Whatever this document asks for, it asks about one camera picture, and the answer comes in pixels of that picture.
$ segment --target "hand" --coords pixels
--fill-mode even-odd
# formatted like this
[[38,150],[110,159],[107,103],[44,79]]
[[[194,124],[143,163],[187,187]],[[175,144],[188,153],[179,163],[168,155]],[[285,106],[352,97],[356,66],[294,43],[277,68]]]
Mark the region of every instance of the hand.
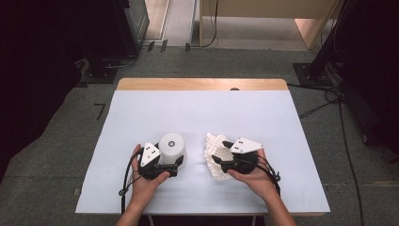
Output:
[[[266,165],[263,164],[265,161],[262,158],[266,158],[264,155],[264,150],[260,149],[257,151],[257,155],[259,157],[259,166],[266,168]],[[271,192],[274,193],[276,191],[273,182],[270,180],[270,178],[267,176],[267,174],[262,171],[261,169],[255,168],[253,172],[250,174],[241,174],[238,171],[235,171],[233,169],[229,169],[227,171],[229,175],[231,175],[235,180],[243,182],[249,186],[249,188],[255,192],[258,196],[261,198],[265,198],[268,194]]]
[[[140,147],[141,146],[137,144],[134,153],[138,152]],[[132,170],[133,181],[135,182],[133,183],[132,199],[130,200],[129,205],[133,204],[144,209],[144,207],[150,202],[156,188],[165,182],[165,180],[170,176],[170,173],[167,171],[162,172],[157,178],[148,181],[138,174],[137,158],[132,162]]]

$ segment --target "white cylindrical object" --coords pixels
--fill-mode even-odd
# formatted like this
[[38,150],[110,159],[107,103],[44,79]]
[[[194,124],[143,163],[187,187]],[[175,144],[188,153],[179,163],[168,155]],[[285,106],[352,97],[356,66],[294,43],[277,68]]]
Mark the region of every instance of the white cylindrical object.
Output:
[[174,164],[176,159],[183,155],[183,163],[179,166],[179,169],[185,165],[187,154],[184,139],[181,135],[176,133],[164,135],[159,140],[158,147],[161,151],[161,162],[164,164]]

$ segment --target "forearm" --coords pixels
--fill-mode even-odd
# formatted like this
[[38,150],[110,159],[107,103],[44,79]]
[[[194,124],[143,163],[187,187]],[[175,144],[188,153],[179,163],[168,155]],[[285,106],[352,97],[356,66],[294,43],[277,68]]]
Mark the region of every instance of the forearm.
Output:
[[120,220],[118,220],[117,226],[136,226],[140,220],[143,210],[144,206],[129,203],[126,211],[122,217],[120,217]]
[[273,226],[296,225],[293,217],[288,212],[277,191],[271,191],[267,195],[262,195],[262,199],[267,206],[268,214]]

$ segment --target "white crumpled object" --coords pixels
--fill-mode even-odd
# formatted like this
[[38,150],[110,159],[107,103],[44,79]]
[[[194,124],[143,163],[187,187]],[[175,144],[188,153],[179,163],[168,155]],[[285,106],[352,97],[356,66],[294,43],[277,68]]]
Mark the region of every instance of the white crumpled object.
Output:
[[229,148],[223,145],[223,141],[228,141],[224,135],[214,136],[210,133],[206,134],[204,157],[212,177],[217,181],[226,181],[232,178],[228,173],[223,172],[220,165],[212,158],[212,155],[215,155],[223,161],[232,160],[232,153]]

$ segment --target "white paper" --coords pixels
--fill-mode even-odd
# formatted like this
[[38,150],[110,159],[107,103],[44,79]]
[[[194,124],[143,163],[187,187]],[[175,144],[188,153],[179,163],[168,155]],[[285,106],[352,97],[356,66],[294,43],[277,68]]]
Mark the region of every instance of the white paper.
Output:
[[[136,144],[183,136],[187,163],[157,189],[144,213],[246,215],[266,213],[245,184],[216,181],[203,157],[206,133],[245,137],[265,147],[279,171],[281,197],[291,213],[329,207],[289,90],[115,91],[76,207],[76,213],[118,214],[124,173]],[[131,193],[127,193],[126,204]]]

